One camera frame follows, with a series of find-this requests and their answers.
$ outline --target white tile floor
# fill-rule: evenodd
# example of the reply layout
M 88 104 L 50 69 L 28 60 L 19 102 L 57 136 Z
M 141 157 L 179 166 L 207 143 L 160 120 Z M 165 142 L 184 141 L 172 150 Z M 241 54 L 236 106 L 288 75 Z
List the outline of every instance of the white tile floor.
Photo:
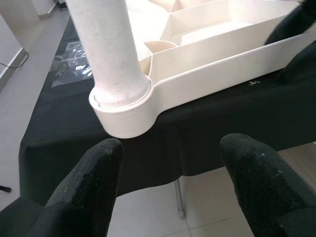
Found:
M 0 210 L 19 197 L 18 151 L 33 107 L 66 27 L 68 12 L 56 11 L 30 50 L 30 59 L 0 93 Z M 316 189 L 316 146 L 306 144 L 280 152 Z M 173 183 L 117 199 L 109 237 L 250 237 L 224 168 L 195 177 L 181 177 L 187 218 L 177 215 Z

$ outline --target table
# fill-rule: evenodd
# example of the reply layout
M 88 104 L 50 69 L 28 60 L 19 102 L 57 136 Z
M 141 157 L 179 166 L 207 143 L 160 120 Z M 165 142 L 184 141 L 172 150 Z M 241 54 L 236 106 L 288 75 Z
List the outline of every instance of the table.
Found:
M 56 55 L 78 41 L 68 23 Z M 145 134 L 121 139 L 118 195 L 219 167 L 220 139 L 245 133 L 276 150 L 316 141 L 316 80 L 283 84 L 278 72 L 163 112 Z M 51 87 L 48 73 L 21 141 L 21 196 L 45 204 L 90 147 L 111 137 L 88 102 L 93 79 Z

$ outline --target white cylindrical post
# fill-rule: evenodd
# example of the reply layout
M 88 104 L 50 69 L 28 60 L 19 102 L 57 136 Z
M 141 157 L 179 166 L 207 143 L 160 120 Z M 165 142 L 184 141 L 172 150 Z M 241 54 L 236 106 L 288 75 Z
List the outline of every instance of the white cylindrical post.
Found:
M 128 106 L 146 96 L 151 83 L 138 63 L 125 0 L 66 2 L 92 68 L 99 106 Z

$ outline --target black tablecloth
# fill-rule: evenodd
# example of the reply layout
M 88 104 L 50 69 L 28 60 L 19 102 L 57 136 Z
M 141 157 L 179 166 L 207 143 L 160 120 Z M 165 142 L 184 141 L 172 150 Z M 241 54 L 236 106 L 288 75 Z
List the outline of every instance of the black tablecloth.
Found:
M 78 41 L 70 21 L 57 55 Z M 219 141 L 245 133 L 277 150 L 316 140 L 316 80 L 282 84 L 277 72 L 163 112 L 125 147 L 119 195 L 222 165 Z M 105 138 L 88 102 L 93 80 L 51 87 L 49 73 L 20 148 L 21 196 L 45 204 L 86 150 Z

